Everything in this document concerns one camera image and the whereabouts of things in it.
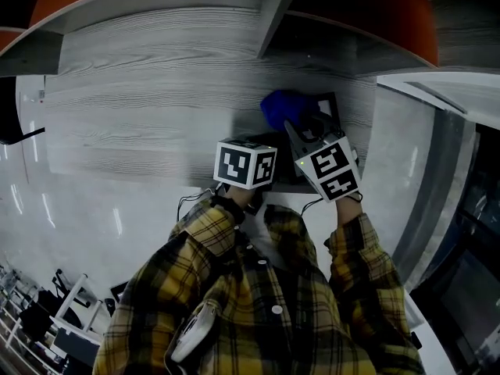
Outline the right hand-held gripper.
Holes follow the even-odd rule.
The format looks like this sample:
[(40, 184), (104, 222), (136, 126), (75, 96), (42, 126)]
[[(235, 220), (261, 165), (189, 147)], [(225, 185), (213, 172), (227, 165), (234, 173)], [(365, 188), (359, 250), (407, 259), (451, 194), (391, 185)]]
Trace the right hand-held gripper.
[(301, 130), (284, 121), (296, 167), (326, 202), (359, 190), (357, 156), (344, 131), (325, 113), (299, 115)]

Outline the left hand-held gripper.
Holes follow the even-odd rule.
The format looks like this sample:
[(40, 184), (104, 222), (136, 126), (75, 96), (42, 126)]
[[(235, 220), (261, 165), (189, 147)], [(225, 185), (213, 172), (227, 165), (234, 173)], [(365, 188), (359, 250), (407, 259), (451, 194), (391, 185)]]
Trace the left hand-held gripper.
[(217, 143), (213, 179), (223, 184), (223, 195), (231, 186), (256, 190), (245, 208), (256, 215), (263, 204), (264, 188), (273, 183), (276, 162), (277, 148), (229, 137)]

